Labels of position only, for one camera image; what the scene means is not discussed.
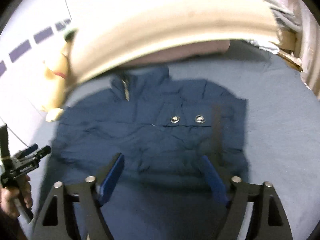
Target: zipper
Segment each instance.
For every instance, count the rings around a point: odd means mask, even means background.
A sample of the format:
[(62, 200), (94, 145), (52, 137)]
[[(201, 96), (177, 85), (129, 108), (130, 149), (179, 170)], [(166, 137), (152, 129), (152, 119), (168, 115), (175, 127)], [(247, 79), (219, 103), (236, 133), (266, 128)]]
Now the zipper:
[(129, 101), (129, 79), (128, 79), (128, 76), (127, 75), (124, 75), (122, 77), (122, 84), (124, 86), (124, 96), (125, 96), (125, 99), (127, 101)]

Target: yellow plush toy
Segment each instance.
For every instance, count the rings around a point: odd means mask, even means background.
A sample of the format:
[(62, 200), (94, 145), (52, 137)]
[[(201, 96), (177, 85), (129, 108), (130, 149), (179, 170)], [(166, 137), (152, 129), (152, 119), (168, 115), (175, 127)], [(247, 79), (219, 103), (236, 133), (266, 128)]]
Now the yellow plush toy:
[(59, 119), (63, 110), (60, 108), (65, 101), (66, 82), (69, 72), (68, 52), (72, 43), (74, 30), (65, 36), (62, 48), (43, 61), (43, 85), (40, 109), (46, 111), (46, 121)]

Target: person's arm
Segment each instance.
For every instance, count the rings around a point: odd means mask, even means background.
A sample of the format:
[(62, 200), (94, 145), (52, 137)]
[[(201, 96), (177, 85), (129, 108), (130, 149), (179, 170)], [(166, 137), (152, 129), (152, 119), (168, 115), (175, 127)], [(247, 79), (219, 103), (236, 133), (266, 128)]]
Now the person's arm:
[[(29, 183), (30, 177), (26, 175), (24, 180), (25, 186), (21, 188), (21, 193), (24, 196), (26, 206), (31, 208), (33, 203)], [(18, 221), (20, 214), (14, 204), (14, 199), (18, 197), (18, 195), (19, 190), (17, 188), (0, 188), (0, 235), (6, 235), (10, 240), (27, 240)]]

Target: thin wire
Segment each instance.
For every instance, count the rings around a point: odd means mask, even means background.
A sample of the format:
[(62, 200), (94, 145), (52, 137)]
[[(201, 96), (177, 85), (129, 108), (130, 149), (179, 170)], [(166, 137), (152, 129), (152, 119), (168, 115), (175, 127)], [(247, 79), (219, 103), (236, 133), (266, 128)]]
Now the thin wire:
[(70, 16), (70, 20), (72, 20), (72, 17), (71, 17), (71, 14), (70, 14), (70, 10), (69, 10), (68, 4), (67, 4), (67, 0), (64, 0), (64, 1), (65, 1), (65, 3), (66, 3), (67, 9), (68, 9), (68, 13), (69, 13), (69, 16)]
[(10, 129), (10, 127), (9, 126), (7, 126), (7, 128), (8, 128), (8, 130), (10, 131), (10, 132), (12, 132), (13, 133), (13, 135), (19, 140), (19, 141), (21, 141), (25, 146), (27, 146), (27, 147), (29, 147), (24, 141), (22, 141), (20, 138), (19, 138), (19, 136), (18, 135), (16, 135), (11, 129)]

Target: purple wall stripe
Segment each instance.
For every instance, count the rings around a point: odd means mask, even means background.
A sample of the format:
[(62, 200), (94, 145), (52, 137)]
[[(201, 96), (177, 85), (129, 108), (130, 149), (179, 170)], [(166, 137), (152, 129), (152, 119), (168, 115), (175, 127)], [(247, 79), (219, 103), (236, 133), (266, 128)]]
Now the purple wall stripe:
[(53, 30), (51, 27), (48, 27), (39, 33), (33, 35), (33, 38), (35, 39), (36, 44), (39, 44), (41, 41), (49, 38), (50, 36), (53, 35)]
[(16, 47), (13, 51), (9, 53), (9, 57), (11, 62), (14, 63), (18, 58), (20, 58), (24, 53), (31, 49), (31, 45), (29, 40), (24, 41), (18, 47)]
[(2, 76), (2, 74), (7, 70), (7, 67), (5, 66), (4, 61), (0, 62), (0, 77)]
[(57, 31), (62, 31), (64, 28), (66, 28), (66, 25), (62, 22), (58, 22), (56, 23), (56, 28), (57, 28)]

